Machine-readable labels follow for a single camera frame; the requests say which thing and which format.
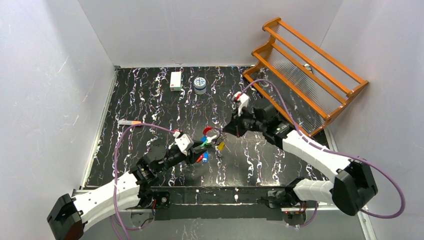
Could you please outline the metal keyring with red handle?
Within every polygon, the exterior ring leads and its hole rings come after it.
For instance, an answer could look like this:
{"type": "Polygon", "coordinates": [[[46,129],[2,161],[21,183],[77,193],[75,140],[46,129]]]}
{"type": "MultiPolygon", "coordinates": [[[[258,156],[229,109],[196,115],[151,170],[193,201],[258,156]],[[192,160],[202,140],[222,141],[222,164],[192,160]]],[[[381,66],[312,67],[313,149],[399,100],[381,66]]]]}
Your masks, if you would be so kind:
{"type": "Polygon", "coordinates": [[[227,134],[218,127],[207,126],[203,130],[204,140],[201,140],[200,147],[202,148],[211,148],[214,147],[218,151],[222,151],[225,147],[225,141],[227,139],[227,134]]]}

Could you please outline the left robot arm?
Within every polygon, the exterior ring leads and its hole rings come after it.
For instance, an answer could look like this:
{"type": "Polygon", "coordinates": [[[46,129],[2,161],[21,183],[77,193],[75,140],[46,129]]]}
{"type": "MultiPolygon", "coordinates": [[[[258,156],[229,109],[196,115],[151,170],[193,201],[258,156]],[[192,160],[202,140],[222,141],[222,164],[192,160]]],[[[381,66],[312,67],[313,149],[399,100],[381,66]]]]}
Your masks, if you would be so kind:
{"type": "Polygon", "coordinates": [[[90,227],[116,211],[136,207],[142,198],[152,198],[159,173],[181,162],[201,160],[210,145],[196,140],[182,152],[177,145],[154,145],[137,164],[117,179],[76,196],[66,193],[55,202],[46,220],[56,240],[78,240],[90,227]]]}

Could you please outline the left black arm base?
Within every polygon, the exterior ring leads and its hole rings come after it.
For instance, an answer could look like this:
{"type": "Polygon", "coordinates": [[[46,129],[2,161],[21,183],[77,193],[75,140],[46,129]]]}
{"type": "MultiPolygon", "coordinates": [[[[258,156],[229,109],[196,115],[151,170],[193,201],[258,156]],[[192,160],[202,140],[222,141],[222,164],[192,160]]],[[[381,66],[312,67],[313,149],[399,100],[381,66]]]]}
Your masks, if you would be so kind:
{"type": "Polygon", "coordinates": [[[125,209],[154,209],[165,210],[170,208],[171,194],[169,191],[153,191],[141,198],[136,197],[135,203],[125,209]]]}

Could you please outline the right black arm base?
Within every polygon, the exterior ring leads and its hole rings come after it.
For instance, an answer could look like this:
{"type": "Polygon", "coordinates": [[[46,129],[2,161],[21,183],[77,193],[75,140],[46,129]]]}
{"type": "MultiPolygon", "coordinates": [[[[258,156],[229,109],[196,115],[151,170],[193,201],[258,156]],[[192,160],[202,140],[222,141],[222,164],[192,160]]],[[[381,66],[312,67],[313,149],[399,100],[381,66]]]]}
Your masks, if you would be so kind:
{"type": "Polygon", "coordinates": [[[266,196],[261,196],[256,202],[264,204],[270,209],[287,209],[282,211],[282,220],[288,226],[299,227],[306,223],[308,202],[297,199],[284,189],[270,190],[266,196]]]}

